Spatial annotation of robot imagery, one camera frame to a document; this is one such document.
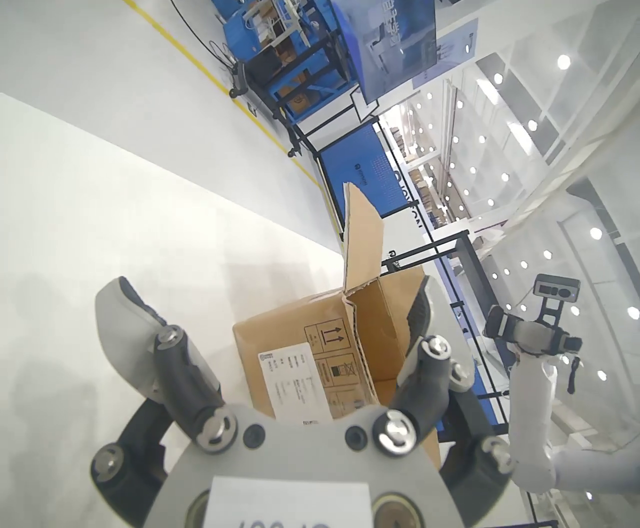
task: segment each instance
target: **white label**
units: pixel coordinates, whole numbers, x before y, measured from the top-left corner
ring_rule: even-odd
[[[365,483],[214,477],[204,528],[371,528]]]
[[[258,359],[276,420],[302,425],[333,420],[309,343],[263,352]]]

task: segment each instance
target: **yellow floor line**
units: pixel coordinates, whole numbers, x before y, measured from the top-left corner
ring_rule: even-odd
[[[158,32],[160,33],[160,35],[162,35],[165,39],[167,39],[167,41],[169,41],[174,48],[176,48],[176,50],[178,50],[180,53],[182,53],[182,55],[184,55],[189,62],[191,62],[198,70],[200,70],[213,84],[215,84],[218,89],[223,92],[225,95],[228,95],[228,90],[225,88],[225,85],[222,84],[218,79],[216,79],[213,74],[207,70],[204,66],[204,64],[202,64],[202,62],[200,62],[198,59],[196,59],[180,42],[178,42],[173,35],[171,35],[171,33],[169,33],[165,28],[163,28],[149,13],[147,13],[143,8],[141,8],[138,4],[136,4],[133,0],[122,0],[127,6],[129,6],[131,9],[133,9],[138,15],[140,15],[142,18],[144,18],[149,24],[151,24],[151,26]],[[273,143],[275,143],[278,148],[282,151],[287,153],[289,151],[289,149],[287,149],[286,147],[284,147],[284,145],[282,145],[278,139],[267,130],[267,128],[260,123],[260,120],[257,119],[250,111],[248,108],[245,108],[244,104],[237,100],[237,99],[230,99],[231,101],[233,101],[233,103],[244,113],[244,115],[246,115],[251,121],[254,122],[254,124],[262,131],[264,132],[264,134],[271,140],[273,141]],[[324,204],[327,207],[327,211],[329,212],[329,217],[331,218],[331,223],[333,225],[333,229],[336,232],[336,234],[339,233],[338,230],[338,226],[335,222],[335,218],[333,217],[333,214],[331,213],[332,208],[330,206],[330,202],[328,201],[328,197],[326,195],[326,191],[324,190],[323,186],[320,185],[316,179],[311,176],[311,174],[309,174],[309,172],[300,164],[300,162],[297,159],[291,158],[291,161],[293,163],[296,164],[296,166],[304,173],[304,175],[309,178],[309,180],[311,180],[313,182],[313,184],[318,187],[320,189],[320,192],[322,193],[322,196],[324,198]]]

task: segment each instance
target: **monitor screen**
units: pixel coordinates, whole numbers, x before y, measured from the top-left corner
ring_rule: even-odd
[[[362,95],[381,95],[436,63],[434,0],[332,0]]]

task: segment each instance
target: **poster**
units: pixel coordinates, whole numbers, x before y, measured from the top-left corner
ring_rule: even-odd
[[[366,103],[436,63],[434,0],[332,0]]]
[[[474,58],[477,32],[478,19],[475,19],[442,35],[436,43],[436,64],[413,78],[413,88],[418,88]]]

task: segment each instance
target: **blue sign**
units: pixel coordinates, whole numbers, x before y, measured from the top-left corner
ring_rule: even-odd
[[[332,0],[369,104],[436,63],[434,0]]]
[[[413,78],[413,87],[418,88],[443,73],[460,66],[476,55],[478,19],[467,22],[437,40],[435,66],[431,66]]]
[[[320,159],[343,222],[345,204],[342,188],[347,182],[355,184],[380,215],[406,204],[404,193],[372,124],[363,125],[323,148]]]

